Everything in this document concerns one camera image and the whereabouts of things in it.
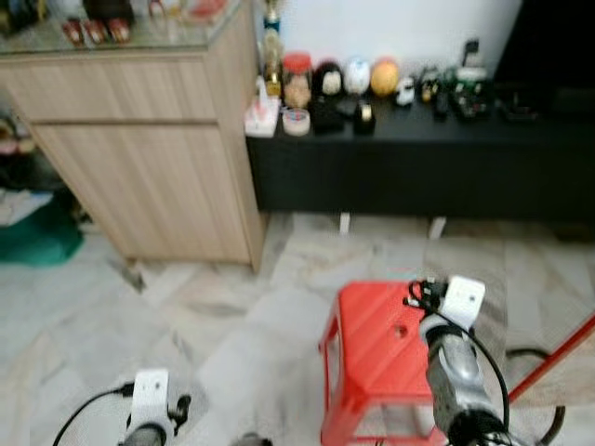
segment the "trophy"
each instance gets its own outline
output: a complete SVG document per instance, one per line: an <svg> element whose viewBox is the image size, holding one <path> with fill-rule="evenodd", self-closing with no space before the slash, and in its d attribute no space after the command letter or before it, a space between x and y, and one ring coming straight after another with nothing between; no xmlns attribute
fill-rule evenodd
<svg viewBox="0 0 595 446"><path fill-rule="evenodd" d="M279 15L279 9L281 3L284 0L263 0L265 13L264 13L264 29L274 29L279 32L281 28L281 16Z"/></svg>

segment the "cabinet leg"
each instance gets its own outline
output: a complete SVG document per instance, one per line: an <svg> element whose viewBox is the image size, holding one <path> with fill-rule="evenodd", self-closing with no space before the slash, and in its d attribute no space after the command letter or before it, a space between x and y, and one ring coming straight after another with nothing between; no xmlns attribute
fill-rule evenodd
<svg viewBox="0 0 595 446"><path fill-rule="evenodd" d="M341 235L347 235L350 233L351 214L349 212L341 212L338 232Z"/></svg>
<svg viewBox="0 0 595 446"><path fill-rule="evenodd" d="M430 240L438 240L442 237L444 227L446 226L446 217L445 216L437 216L433 218L430 223L430 231L428 233L428 238Z"/></svg>

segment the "figurine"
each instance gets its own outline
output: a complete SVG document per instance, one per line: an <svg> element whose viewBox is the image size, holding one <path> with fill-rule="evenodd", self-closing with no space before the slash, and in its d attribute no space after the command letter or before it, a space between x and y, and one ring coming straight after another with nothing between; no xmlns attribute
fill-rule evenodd
<svg viewBox="0 0 595 446"><path fill-rule="evenodd" d="M385 98L395 92L399 82L399 68L392 59L380 59L372 70L370 86L379 98Z"/></svg>
<svg viewBox="0 0 595 446"><path fill-rule="evenodd" d="M345 67L345 91L351 95L362 95L370 86L370 64L361 58L353 58Z"/></svg>
<svg viewBox="0 0 595 446"><path fill-rule="evenodd" d="M314 94L334 96L341 92L343 87L343 74L341 69L332 60L319 65L312 78Z"/></svg>
<svg viewBox="0 0 595 446"><path fill-rule="evenodd" d="M410 107L416 97L416 83L413 77L405 77L397 85L395 102L400 107Z"/></svg>
<svg viewBox="0 0 595 446"><path fill-rule="evenodd" d="M424 67L419 76L419 96L425 103L433 102L440 90L440 72L438 67Z"/></svg>

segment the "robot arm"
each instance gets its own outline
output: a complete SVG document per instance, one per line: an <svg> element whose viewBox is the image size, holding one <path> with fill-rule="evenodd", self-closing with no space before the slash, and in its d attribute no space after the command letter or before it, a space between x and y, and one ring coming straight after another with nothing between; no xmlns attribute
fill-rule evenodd
<svg viewBox="0 0 595 446"><path fill-rule="evenodd" d="M178 400L176 409L167 407L169 372L141 370L134 381L130 416L122 446L165 446L188 420L190 395Z"/></svg>
<svg viewBox="0 0 595 446"><path fill-rule="evenodd" d="M497 416L466 334L479 314L485 285L461 276L416 284L419 296L412 285L405 303L426 310L419 331L429 347L427 378L436 426L453 446L522 446Z"/></svg>

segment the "white wall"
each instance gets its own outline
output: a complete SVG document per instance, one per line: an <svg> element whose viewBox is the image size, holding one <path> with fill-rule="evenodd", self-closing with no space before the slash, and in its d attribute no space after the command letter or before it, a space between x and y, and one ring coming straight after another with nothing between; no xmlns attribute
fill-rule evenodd
<svg viewBox="0 0 595 446"><path fill-rule="evenodd" d="M465 41L479 37L493 71L520 5L521 0L285 0L281 36L286 50L309 51L314 61L392 56L404 72L428 62L452 65ZM262 9L256 11L260 30Z"/></svg>

